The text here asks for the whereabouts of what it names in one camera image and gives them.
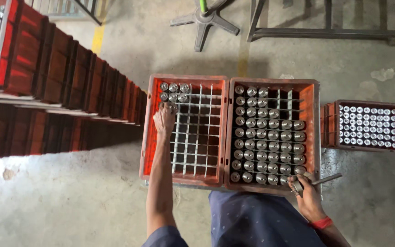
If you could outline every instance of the concrete floor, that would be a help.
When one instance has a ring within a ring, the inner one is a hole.
[[[378,27],[376,3],[344,1],[338,7],[347,14],[334,25]],[[313,2],[311,18],[288,21],[303,14],[304,4],[296,1],[282,10],[281,1],[272,1],[259,25],[321,27],[322,4]],[[388,26],[395,28],[395,2],[388,6]],[[203,52],[195,53],[196,26],[168,26],[169,19],[193,9],[192,0],[115,1],[101,58],[142,88],[152,73],[293,76],[321,82],[321,103],[395,102],[395,75],[386,81],[371,76],[381,69],[395,72],[395,47],[383,41],[264,38],[246,43],[249,1],[236,0],[221,15],[242,28],[240,35],[211,28]],[[59,27],[91,47],[91,23]],[[147,188],[138,177],[142,127],[99,126],[92,135],[97,140],[92,151],[0,160],[0,246],[140,246],[145,241]],[[395,246],[395,153],[323,149],[321,156],[323,176],[344,174],[323,186],[324,208],[343,235],[353,246]],[[182,236],[190,246],[210,246],[209,191],[174,191]]]

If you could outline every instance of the metal tool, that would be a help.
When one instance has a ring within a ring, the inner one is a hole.
[[[320,179],[320,180],[318,180],[318,181],[314,181],[314,182],[312,182],[312,183],[310,183],[310,184],[311,184],[312,186],[316,186],[316,185],[320,185],[320,184],[322,184],[322,183],[325,183],[325,182],[328,182],[328,181],[337,179],[338,177],[342,177],[342,173],[337,173],[337,174],[334,174],[334,175],[332,175],[332,176],[325,177],[325,178]],[[292,182],[291,188],[292,188],[292,192],[293,192],[296,196],[301,196],[301,197],[303,197],[304,186],[303,186],[302,183],[300,183],[298,180],[295,180],[295,181]]]

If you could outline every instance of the small crate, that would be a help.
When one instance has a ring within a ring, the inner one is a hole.
[[[357,100],[337,100],[333,103],[325,104],[321,107],[321,146],[324,148],[335,148],[335,149],[346,149],[352,151],[367,151],[367,152],[387,152],[395,151],[395,148],[387,148],[385,146],[374,146],[374,145],[358,145],[358,144],[346,144],[340,143],[340,110],[339,106],[348,107],[368,107],[376,109],[395,109],[394,103],[384,102],[370,102],[370,101],[357,101]]]
[[[220,187],[223,184],[228,78],[154,74],[150,78],[140,177],[149,179],[157,131],[152,116],[158,111],[161,83],[190,86],[187,103],[177,103],[178,114],[170,139],[174,183]]]

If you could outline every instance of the right hand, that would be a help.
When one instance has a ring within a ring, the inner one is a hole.
[[[327,217],[321,205],[321,196],[315,190],[315,188],[309,183],[307,178],[303,175],[297,175],[299,182],[303,185],[303,197],[297,196],[298,207],[300,213],[309,221],[315,222]],[[289,177],[289,187],[292,186],[292,182],[295,181],[294,177]]]

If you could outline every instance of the red wrist thread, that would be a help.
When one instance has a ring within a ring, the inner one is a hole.
[[[310,227],[315,228],[315,229],[324,229],[327,228],[331,225],[333,225],[332,219],[330,219],[328,216],[325,217],[324,219],[321,219],[319,221],[311,222],[309,223]]]

